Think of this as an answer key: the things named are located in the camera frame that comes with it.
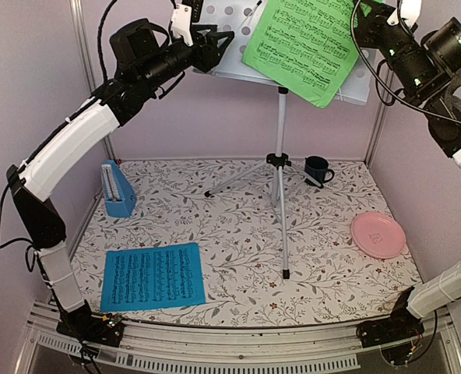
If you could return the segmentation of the white perforated music stand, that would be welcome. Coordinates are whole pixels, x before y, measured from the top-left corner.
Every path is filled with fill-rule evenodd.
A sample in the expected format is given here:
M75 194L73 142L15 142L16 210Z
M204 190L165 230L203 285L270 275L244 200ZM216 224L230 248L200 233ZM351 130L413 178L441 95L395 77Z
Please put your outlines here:
M268 1L264 3L263 6L257 6L256 10L260 12L260 17L262 15L262 10L265 8L265 5ZM258 21L252 23L252 32L257 25ZM273 188L271 192L271 200L275 204L280 206L285 205L284 197L284 183L283 183L283 169L286 166L291 164L287 154L283 152L283 142L284 142L284 130L285 130L285 121L286 121L286 109L287 109L287 95L289 92L286 87L279 85L278 83L272 81L271 79L265 77L260 72L254 70L254 73L248 77L249 80L259 79L261 81L267 81L272 85L275 85L278 89L279 95L279 114L278 114L278 125L276 128L276 149L273 153L270 153L266 156L264 161L254 165L252 168L249 168L246 171L243 171L233 177L228 178L227 180L221 182L219 185L213 187L211 190L206 192L206 196L211 196L220 190L228 187L232 182L242 179L244 176L251 174L256 169L262 167L265 164L270 164L274 167L275 171L273 174ZM368 77L364 74L364 70L359 66L358 60L355 63L352 71L349 76L344 81L343 85L339 88L338 93L335 95L334 99L339 101L348 100L349 102L365 102L368 97Z

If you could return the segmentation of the green sheet music page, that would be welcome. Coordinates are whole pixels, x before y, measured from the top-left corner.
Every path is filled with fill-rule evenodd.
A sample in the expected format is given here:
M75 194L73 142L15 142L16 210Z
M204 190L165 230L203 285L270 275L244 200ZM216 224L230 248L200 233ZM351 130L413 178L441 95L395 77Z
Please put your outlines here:
M326 108L358 52L350 35L352 1L268 1L242 61L317 108Z

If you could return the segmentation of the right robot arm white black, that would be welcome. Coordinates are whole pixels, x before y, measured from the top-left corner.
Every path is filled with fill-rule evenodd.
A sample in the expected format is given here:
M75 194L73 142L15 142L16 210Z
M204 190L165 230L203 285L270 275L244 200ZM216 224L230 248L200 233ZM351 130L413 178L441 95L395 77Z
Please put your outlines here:
M413 32L421 11L419 1L391 6L355 1L350 11L350 36L357 51L381 53L401 89L388 94L423 114L428 130L443 153L461 170L461 23L451 18L417 42ZM401 339L429 313L461 299L461 260L434 279L405 290L397 299L384 333Z

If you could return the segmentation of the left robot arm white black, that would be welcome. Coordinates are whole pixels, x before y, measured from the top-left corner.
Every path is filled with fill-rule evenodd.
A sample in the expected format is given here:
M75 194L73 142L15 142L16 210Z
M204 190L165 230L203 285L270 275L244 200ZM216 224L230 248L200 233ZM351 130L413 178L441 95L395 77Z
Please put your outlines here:
M129 122L148 100L157 99L164 83L181 78L190 67L209 72L234 39L232 31L196 24L186 38L167 34L158 44L155 35L164 31L138 19L113 34L114 77L96 88L21 165L7 171L7 189L30 236L27 242L37 252L48 287L69 312L68 327L81 338L97 332L97 321L87 313L66 250L65 223L50 201L55 186L99 141Z

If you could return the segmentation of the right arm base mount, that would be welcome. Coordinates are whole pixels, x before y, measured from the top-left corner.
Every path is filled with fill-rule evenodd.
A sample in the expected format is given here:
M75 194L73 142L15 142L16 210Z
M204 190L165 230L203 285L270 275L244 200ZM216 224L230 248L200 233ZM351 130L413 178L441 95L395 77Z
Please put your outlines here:
M407 290L398 297L389 317L366 320L357 325L356 335L363 348L416 337L424 332L421 319L406 308L409 296L410 290Z

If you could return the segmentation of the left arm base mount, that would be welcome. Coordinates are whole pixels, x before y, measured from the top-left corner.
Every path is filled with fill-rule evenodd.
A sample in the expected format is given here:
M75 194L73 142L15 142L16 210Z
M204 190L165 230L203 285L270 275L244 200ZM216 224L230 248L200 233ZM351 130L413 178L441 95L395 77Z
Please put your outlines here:
M79 342L90 342L118 348L123 338L125 325L118 315L94 315L82 296L52 291L59 310L56 331L74 337Z

